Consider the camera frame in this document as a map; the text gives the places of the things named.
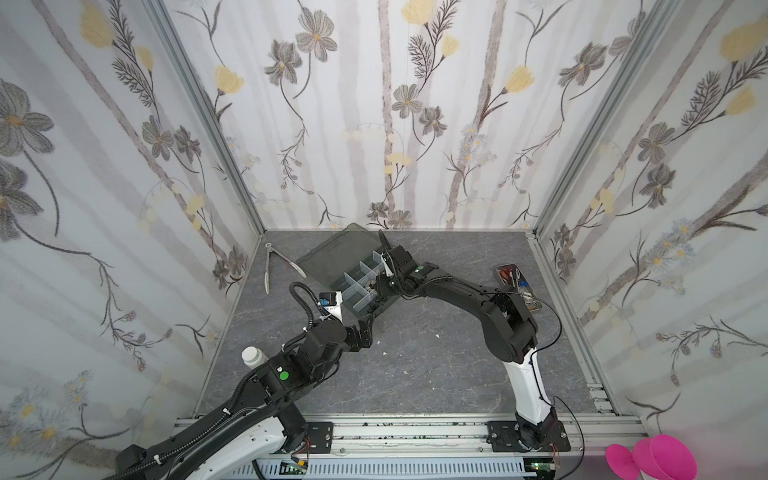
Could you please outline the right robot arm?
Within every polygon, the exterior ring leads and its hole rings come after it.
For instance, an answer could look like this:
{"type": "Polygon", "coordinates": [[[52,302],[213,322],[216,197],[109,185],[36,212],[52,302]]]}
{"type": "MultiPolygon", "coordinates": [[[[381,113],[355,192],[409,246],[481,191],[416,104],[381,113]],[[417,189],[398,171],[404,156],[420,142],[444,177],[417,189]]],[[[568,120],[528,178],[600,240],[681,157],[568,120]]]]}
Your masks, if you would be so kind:
{"type": "Polygon", "coordinates": [[[538,325],[524,296],[510,286],[484,287],[433,263],[418,263],[403,247],[392,246],[383,231],[378,237],[385,263],[375,282],[378,297],[440,300],[475,317],[486,347],[504,364],[515,395],[516,443],[536,451],[554,442],[559,418],[544,387],[538,354],[557,341],[538,345],[538,325]]]}

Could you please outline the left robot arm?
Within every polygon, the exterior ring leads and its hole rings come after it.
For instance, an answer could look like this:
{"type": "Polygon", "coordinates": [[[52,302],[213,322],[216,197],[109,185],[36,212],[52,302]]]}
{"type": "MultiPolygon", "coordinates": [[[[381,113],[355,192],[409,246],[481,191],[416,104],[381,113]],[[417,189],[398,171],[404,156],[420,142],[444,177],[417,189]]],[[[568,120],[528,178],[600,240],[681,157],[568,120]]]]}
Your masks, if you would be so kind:
{"type": "Polygon", "coordinates": [[[348,325],[342,292],[316,294],[302,282],[288,290],[307,316],[304,329],[250,368],[215,410],[159,444],[122,451],[115,478],[212,479],[248,459],[308,446],[308,423],[296,402],[335,374],[344,353],[371,346],[380,296],[366,292],[357,324],[348,325]]]}

